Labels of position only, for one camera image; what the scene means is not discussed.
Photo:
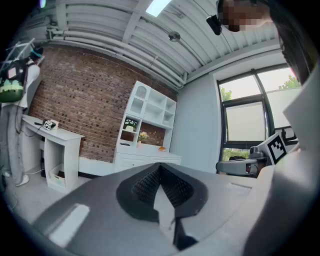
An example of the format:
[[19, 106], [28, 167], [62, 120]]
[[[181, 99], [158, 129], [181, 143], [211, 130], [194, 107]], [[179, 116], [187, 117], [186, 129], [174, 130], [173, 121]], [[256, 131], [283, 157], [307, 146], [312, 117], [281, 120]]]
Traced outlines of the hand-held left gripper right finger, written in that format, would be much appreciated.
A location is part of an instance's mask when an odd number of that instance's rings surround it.
[[234, 224], [257, 179], [209, 173], [172, 163], [159, 165], [161, 187], [172, 208], [161, 220], [173, 222], [171, 253], [161, 256], [243, 256], [249, 228]]

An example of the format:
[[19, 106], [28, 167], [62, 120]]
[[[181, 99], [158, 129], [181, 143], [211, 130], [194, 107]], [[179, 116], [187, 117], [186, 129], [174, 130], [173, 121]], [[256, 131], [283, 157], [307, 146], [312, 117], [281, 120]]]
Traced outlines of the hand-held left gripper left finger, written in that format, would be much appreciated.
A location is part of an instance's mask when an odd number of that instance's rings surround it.
[[159, 224], [130, 216], [118, 203], [120, 183], [138, 166], [94, 178], [47, 208], [33, 223], [56, 256], [172, 256]]

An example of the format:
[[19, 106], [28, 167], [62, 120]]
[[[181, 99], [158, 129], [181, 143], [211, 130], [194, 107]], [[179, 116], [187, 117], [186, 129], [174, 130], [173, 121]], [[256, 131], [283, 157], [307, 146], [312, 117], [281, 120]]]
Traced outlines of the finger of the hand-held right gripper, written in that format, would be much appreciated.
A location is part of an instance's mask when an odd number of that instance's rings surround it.
[[238, 159], [230, 161], [219, 161], [216, 170], [235, 176], [256, 175], [258, 172], [258, 161], [255, 159]]

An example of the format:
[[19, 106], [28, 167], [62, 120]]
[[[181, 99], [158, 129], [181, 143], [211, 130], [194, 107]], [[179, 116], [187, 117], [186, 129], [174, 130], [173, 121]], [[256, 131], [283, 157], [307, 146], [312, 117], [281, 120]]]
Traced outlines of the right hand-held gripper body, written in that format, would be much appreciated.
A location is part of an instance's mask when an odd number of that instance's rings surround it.
[[252, 146], [249, 159], [265, 159], [267, 165], [275, 165], [298, 144], [291, 126], [274, 128], [272, 135], [257, 146]]

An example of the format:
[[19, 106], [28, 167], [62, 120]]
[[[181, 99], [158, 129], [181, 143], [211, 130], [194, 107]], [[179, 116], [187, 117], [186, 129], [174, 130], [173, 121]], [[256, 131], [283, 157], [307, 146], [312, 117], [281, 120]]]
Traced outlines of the white drawer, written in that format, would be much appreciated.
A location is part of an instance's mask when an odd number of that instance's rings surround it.
[[117, 153], [115, 158], [115, 172], [121, 172], [149, 163], [149, 156]]
[[171, 163], [171, 164], [176, 164], [180, 165], [181, 164], [181, 157], [155, 157], [155, 156], [150, 156], [149, 157], [149, 163], [154, 164], [154, 163]]

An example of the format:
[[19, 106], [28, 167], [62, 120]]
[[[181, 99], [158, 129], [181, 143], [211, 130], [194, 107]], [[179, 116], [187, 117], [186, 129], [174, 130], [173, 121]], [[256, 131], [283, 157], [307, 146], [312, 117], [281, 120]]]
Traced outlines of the person's right forearm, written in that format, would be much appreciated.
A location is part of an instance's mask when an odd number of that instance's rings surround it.
[[274, 167], [268, 198], [243, 256], [303, 256], [320, 228], [320, 150], [291, 152]]

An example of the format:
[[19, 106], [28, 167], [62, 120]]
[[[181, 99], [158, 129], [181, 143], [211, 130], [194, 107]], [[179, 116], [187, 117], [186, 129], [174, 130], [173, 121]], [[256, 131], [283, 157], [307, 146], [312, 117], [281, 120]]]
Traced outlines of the person's white shirt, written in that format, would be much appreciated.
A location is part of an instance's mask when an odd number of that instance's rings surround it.
[[311, 73], [283, 114], [300, 146], [310, 151], [320, 151], [320, 69]]

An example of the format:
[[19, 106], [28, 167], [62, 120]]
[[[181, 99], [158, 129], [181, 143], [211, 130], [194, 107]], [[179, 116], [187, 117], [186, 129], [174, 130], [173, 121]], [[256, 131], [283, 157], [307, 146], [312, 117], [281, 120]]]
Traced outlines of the white storage bin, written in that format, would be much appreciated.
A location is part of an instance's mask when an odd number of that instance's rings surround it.
[[66, 187], [66, 179], [65, 179], [65, 172], [64, 172], [64, 165], [59, 164], [55, 168], [53, 168], [50, 172], [50, 179], [51, 181], [56, 184], [57, 186]]

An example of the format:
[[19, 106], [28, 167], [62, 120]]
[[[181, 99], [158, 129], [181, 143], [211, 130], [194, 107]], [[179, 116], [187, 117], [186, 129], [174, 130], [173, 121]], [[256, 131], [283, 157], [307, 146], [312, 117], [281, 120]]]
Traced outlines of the small white desk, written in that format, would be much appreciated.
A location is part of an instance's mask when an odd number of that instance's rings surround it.
[[[23, 170], [26, 173], [45, 171], [49, 188], [67, 194], [78, 181], [79, 152], [82, 135], [63, 128], [46, 130], [37, 117], [23, 115], [20, 134], [20, 153]], [[49, 172], [64, 165], [65, 185], [61, 187], [50, 179]]]

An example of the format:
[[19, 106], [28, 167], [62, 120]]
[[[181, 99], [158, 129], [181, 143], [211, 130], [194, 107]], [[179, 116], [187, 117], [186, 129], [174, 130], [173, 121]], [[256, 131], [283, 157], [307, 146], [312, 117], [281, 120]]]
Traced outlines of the orange flowers in pink vase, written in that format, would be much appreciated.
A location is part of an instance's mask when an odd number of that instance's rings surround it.
[[138, 148], [141, 145], [142, 141], [146, 140], [148, 137], [149, 135], [147, 134], [147, 132], [141, 131], [138, 135], [136, 147]]

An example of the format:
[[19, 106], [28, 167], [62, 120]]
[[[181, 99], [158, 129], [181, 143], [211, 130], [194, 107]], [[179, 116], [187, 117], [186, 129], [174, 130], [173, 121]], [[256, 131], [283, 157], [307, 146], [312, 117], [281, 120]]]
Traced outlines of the white hutch desk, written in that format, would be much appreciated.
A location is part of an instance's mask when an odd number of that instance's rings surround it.
[[[146, 157], [181, 156], [170, 152], [177, 102], [156, 91], [150, 86], [136, 81], [126, 105], [114, 153], [114, 170], [117, 153]], [[126, 119], [137, 121], [134, 132], [124, 129]], [[140, 132], [147, 132], [149, 137], [137, 147]]]

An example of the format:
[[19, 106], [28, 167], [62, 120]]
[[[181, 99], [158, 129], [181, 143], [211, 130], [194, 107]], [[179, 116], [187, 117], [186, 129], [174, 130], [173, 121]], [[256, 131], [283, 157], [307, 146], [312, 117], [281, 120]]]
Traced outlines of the white flower pot plant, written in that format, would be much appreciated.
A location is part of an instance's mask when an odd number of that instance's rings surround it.
[[124, 121], [124, 130], [127, 132], [134, 132], [136, 130], [138, 122], [133, 119], [126, 119]]

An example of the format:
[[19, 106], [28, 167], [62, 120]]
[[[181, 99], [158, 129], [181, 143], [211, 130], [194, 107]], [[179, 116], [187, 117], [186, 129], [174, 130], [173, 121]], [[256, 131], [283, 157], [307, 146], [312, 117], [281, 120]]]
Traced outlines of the ceiling light panel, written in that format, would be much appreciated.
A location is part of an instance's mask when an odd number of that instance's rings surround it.
[[146, 13], [157, 17], [172, 0], [152, 0]]

